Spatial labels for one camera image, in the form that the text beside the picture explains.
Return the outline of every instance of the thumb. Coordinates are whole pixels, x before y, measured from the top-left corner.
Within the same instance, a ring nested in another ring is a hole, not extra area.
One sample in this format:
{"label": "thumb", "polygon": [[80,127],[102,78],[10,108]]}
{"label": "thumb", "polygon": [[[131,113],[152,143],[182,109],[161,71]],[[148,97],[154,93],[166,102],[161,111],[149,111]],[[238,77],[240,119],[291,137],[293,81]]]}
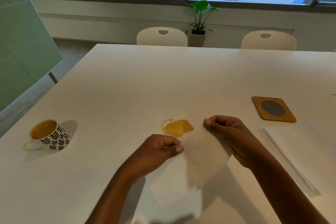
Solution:
{"label": "thumb", "polygon": [[219,125],[216,122],[211,122],[209,119],[205,119],[203,122],[203,125],[205,128],[207,128],[211,132],[224,135],[225,137],[232,136],[232,128]]}
{"label": "thumb", "polygon": [[170,146],[166,149],[159,150],[160,155],[167,160],[168,158],[175,157],[178,154],[181,154],[183,152],[184,148],[181,144]]}

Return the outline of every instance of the forearm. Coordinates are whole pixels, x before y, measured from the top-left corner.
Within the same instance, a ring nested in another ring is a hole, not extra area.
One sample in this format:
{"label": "forearm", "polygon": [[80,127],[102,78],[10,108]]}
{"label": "forearm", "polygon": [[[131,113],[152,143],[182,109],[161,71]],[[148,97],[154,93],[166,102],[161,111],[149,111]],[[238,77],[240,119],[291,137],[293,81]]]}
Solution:
{"label": "forearm", "polygon": [[271,154],[257,160],[251,171],[281,223],[328,223]]}
{"label": "forearm", "polygon": [[107,185],[86,224],[118,224],[132,182],[118,170]]}

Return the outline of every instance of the coffee stain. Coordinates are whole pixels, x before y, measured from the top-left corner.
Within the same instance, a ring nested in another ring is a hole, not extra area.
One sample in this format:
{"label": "coffee stain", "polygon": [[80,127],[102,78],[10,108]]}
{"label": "coffee stain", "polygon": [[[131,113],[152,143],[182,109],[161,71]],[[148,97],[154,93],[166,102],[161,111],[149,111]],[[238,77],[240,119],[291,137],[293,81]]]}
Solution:
{"label": "coffee stain", "polygon": [[174,120],[173,122],[168,123],[165,127],[163,127],[166,121],[173,121],[171,119],[165,120],[162,122],[161,129],[165,134],[168,134],[172,137],[180,137],[185,133],[194,131],[194,128],[187,120]]}

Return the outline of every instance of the chair backrest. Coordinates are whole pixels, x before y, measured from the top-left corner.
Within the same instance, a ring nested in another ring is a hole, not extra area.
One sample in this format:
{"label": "chair backrest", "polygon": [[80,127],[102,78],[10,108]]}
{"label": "chair backrest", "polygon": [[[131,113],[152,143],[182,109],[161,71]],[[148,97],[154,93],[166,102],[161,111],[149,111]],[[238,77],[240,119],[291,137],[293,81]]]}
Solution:
{"label": "chair backrest", "polygon": [[244,37],[241,43],[241,48],[254,50],[294,51],[296,48],[296,39],[291,35],[279,31],[253,31]]}
{"label": "chair backrest", "polygon": [[153,27],[140,31],[136,37],[137,45],[187,46],[186,34],[176,28]]}

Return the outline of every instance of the gray floor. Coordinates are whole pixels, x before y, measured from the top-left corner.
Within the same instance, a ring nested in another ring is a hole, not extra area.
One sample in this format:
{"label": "gray floor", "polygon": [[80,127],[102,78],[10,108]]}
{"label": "gray floor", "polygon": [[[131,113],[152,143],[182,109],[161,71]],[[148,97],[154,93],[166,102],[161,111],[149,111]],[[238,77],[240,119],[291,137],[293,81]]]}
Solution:
{"label": "gray floor", "polygon": [[[70,71],[95,45],[96,43],[54,39],[63,61],[51,71],[57,80],[60,80]],[[0,138],[30,110],[53,86],[54,82],[46,74],[13,103],[0,112]]]}

